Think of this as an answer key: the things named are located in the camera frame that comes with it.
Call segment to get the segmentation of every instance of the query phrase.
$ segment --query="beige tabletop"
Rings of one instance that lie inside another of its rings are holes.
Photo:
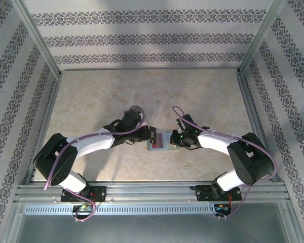
[[[94,132],[132,105],[146,122],[176,129],[173,105],[200,126],[234,135],[251,132],[233,69],[154,69],[66,71],[63,74],[46,141],[55,133]],[[123,144],[77,159],[73,170],[87,180],[213,180],[233,168],[230,158],[210,149],[148,151],[146,142]],[[43,180],[36,171],[35,180]]]

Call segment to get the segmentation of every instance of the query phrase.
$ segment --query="damask patterned wall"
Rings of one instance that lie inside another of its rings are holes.
[[[286,1],[245,78],[304,234],[304,1]]]
[[[61,70],[239,67],[273,0],[25,0]]]
[[[9,0],[0,0],[0,238],[24,179],[54,76]]]

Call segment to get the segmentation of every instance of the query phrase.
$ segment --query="purple cable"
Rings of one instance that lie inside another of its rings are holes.
[[[52,166],[52,168],[51,168],[51,171],[50,171],[49,176],[48,176],[48,178],[47,178],[47,181],[46,181],[46,183],[45,183],[44,190],[46,190],[47,187],[48,187],[48,185],[51,184],[54,170],[55,170],[55,168],[56,168],[56,166],[57,166],[57,163],[58,163],[59,159],[61,158],[63,152],[64,152],[69,146],[71,146],[72,144],[74,144],[74,143],[76,143],[76,142],[79,142],[79,141],[81,141],[81,140],[83,140],[83,139],[85,139],[85,138],[90,138],[90,137],[95,137],[95,136],[101,136],[101,135],[125,135],[125,134],[129,134],[129,133],[133,133],[133,132],[135,132],[136,130],[140,129],[141,126],[142,126],[142,124],[143,124],[143,122],[144,122],[144,119],[145,119],[145,113],[144,113],[144,110],[143,110],[141,107],[137,106],[137,105],[132,106],[130,109],[133,109],[133,108],[139,108],[139,109],[141,110],[141,112],[142,112],[142,119],[141,119],[141,122],[140,122],[140,124],[139,124],[136,128],[134,128],[134,129],[132,129],[132,130],[130,130],[130,131],[127,131],[127,132],[119,132],[119,133],[92,133],[92,134],[84,135],[84,136],[82,136],[82,137],[79,137],[79,138],[77,138],[77,139],[74,139],[74,140],[72,140],[71,142],[69,142],[67,145],[65,145],[65,146],[61,149],[61,152],[59,152],[59,154],[57,155],[57,157],[56,157],[56,159],[55,159],[55,161],[54,161],[54,163],[53,163],[53,166]]]
[[[85,217],[84,219],[78,219],[78,218],[77,218],[78,211],[77,211],[77,212],[75,213],[75,216],[74,216],[75,220],[77,220],[77,221],[79,220],[79,221],[84,222],[84,221],[90,219],[90,218],[95,214],[97,207],[96,207],[96,204],[95,204],[94,201],[92,201],[92,200],[90,200],[89,198],[86,198],[86,197],[84,197],[84,196],[81,196],[81,195],[79,195],[79,194],[76,194],[75,192],[70,191],[69,189],[65,189],[65,190],[68,191],[69,193],[73,194],[74,196],[77,196],[78,198],[81,198],[81,199],[83,199],[83,200],[86,200],[86,201],[88,201],[88,202],[90,202],[90,203],[92,204],[91,213],[90,213],[87,217]]]
[[[176,111],[176,108],[179,109],[179,110],[181,111],[182,115],[180,115],[180,114]],[[218,136],[223,137],[223,138],[230,138],[230,139],[240,140],[240,141],[242,141],[242,142],[245,142],[245,143],[247,143],[247,144],[249,144],[249,145],[251,145],[251,146],[253,146],[253,147],[259,149],[261,152],[265,153],[265,155],[267,155],[267,156],[270,158],[270,160],[273,162],[273,164],[274,164],[274,172],[273,172],[270,176],[268,176],[268,177],[266,177],[266,178],[264,178],[264,179],[260,179],[260,181],[268,181],[268,180],[272,179],[272,178],[276,175],[276,173],[277,173],[277,162],[275,161],[275,159],[273,158],[273,156],[272,156],[268,151],[266,151],[264,148],[260,147],[259,145],[255,144],[255,143],[252,143],[252,142],[250,142],[250,141],[248,141],[248,140],[246,140],[246,139],[243,139],[243,138],[231,136],[231,135],[224,134],[224,133],[214,132],[214,131],[211,132],[211,131],[208,131],[208,130],[206,130],[206,129],[203,129],[203,128],[197,126],[196,124],[191,123],[190,121],[188,121],[188,120],[186,120],[185,118],[183,118],[182,116],[184,115],[184,112],[183,112],[183,110],[182,110],[179,106],[176,106],[176,105],[172,106],[172,110],[173,110],[174,113],[176,113],[176,114],[178,115],[178,117],[180,117],[183,121],[185,121],[185,122],[188,123],[189,125],[192,125],[193,127],[197,128],[197,129],[199,129],[199,130],[202,130],[202,131],[207,132],[207,133],[209,133],[209,134],[215,134],[215,135],[218,135]],[[247,192],[245,193],[244,197],[242,198],[242,200],[240,201],[240,203],[238,204],[238,206],[235,208],[235,210],[234,210],[233,212],[231,212],[231,214],[229,214],[229,215],[227,216],[227,218],[230,217],[231,215],[233,215],[233,214],[241,207],[242,203],[247,199],[247,196],[248,196],[248,194],[249,194],[249,192],[250,192],[250,189],[251,189],[251,186],[249,186]]]

